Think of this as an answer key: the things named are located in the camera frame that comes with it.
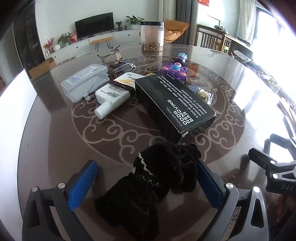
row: window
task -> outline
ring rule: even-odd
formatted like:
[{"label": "window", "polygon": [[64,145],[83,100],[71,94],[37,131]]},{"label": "window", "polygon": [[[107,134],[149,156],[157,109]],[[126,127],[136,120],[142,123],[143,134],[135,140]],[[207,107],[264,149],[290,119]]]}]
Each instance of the window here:
[{"label": "window", "polygon": [[266,69],[285,92],[296,101],[295,68],[296,38],[267,11],[257,7],[252,43],[254,61]]}]

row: cardboard box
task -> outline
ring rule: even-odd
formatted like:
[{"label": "cardboard box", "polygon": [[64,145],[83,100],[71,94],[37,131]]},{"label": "cardboard box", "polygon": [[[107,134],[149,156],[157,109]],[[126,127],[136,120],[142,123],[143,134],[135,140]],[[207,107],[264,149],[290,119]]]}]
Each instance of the cardboard box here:
[{"label": "cardboard box", "polygon": [[40,75],[52,70],[56,66],[57,65],[55,63],[55,60],[52,57],[50,57],[49,59],[43,61],[40,65],[35,66],[34,68],[32,68],[29,71],[29,73],[30,73],[32,79],[36,79]]},{"label": "cardboard box", "polygon": [[157,122],[162,136],[177,144],[189,132],[204,132],[216,113],[187,86],[170,74],[135,80],[136,96]]},{"label": "cardboard box", "polygon": [[3,81],[3,79],[0,77],[0,92],[5,88],[5,83]]}]

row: clear plastic box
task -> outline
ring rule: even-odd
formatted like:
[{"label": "clear plastic box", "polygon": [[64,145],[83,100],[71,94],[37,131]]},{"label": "clear plastic box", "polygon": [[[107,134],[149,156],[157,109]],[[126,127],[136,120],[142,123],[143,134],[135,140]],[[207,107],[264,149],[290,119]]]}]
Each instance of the clear plastic box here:
[{"label": "clear plastic box", "polygon": [[98,89],[108,81],[107,67],[91,64],[65,79],[61,86],[64,94],[74,103],[77,103],[86,93]]},{"label": "clear plastic box", "polygon": [[163,51],[164,36],[164,22],[145,21],[141,23],[141,44],[143,51]]}]

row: white vase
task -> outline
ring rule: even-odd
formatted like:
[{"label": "white vase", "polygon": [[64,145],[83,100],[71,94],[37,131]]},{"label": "white vase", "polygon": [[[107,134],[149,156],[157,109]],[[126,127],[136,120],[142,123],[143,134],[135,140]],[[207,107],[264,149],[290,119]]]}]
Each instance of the white vase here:
[{"label": "white vase", "polygon": [[60,48],[61,48],[61,45],[56,44],[56,45],[54,46],[54,52],[57,52],[58,50],[60,50]]},{"label": "white vase", "polygon": [[130,30],[137,30],[137,29],[140,29],[140,25],[138,25],[138,24],[131,24],[130,25]]}]

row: blue gripper pad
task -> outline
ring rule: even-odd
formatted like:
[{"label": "blue gripper pad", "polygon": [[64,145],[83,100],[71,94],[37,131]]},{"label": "blue gripper pad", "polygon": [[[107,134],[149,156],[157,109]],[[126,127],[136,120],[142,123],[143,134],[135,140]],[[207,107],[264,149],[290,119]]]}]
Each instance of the blue gripper pad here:
[{"label": "blue gripper pad", "polygon": [[72,211],[82,203],[93,181],[96,179],[98,171],[98,164],[92,161],[69,191],[68,205]]},{"label": "blue gripper pad", "polygon": [[223,207],[224,193],[223,181],[212,173],[204,162],[197,162],[197,181],[206,195],[211,207],[221,210]]}]

